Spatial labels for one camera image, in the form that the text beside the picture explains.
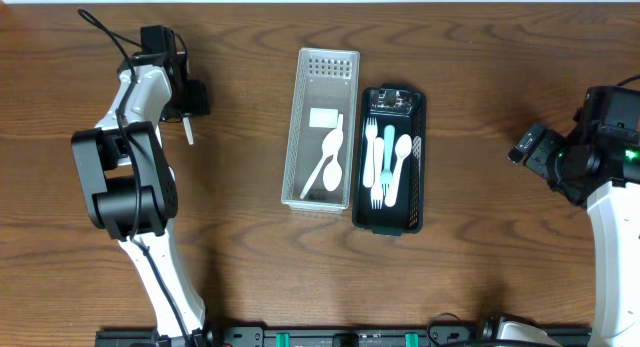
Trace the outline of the white spoon group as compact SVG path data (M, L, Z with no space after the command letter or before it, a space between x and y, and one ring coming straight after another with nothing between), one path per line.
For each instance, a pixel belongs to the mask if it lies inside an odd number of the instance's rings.
M399 184L402 174L404 160L411 154L412 139L409 134L403 134L399 137L395 145L396 163L392 173L392 180L389 190L386 192L384 203L387 207L393 207L396 204Z

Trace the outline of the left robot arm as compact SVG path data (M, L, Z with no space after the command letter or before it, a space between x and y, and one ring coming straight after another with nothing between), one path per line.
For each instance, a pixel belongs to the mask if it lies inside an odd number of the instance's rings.
M120 87L94 128L71 146L92 223L133 262L156 315L155 346L207 346L206 306L175 240L178 196L159 125L210 112L206 85L189 78L188 50L168 27L140 30L118 69Z

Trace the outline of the white fork group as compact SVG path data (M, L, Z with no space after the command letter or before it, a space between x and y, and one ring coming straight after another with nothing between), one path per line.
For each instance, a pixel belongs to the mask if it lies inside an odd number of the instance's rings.
M378 126L375 118L368 117L366 119L364 134L367 147L362 181L364 187L371 188L374 184L374 140L378 137Z
M381 174L383 170L384 140L376 137L373 142L374 184L370 190L371 207L374 210L382 208L384 192L382 188Z

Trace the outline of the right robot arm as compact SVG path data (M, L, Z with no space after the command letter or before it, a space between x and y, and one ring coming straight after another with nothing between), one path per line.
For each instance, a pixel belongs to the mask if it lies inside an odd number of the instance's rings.
M596 305L590 345L639 343L639 93L588 88L566 136L535 123L507 158L589 215Z

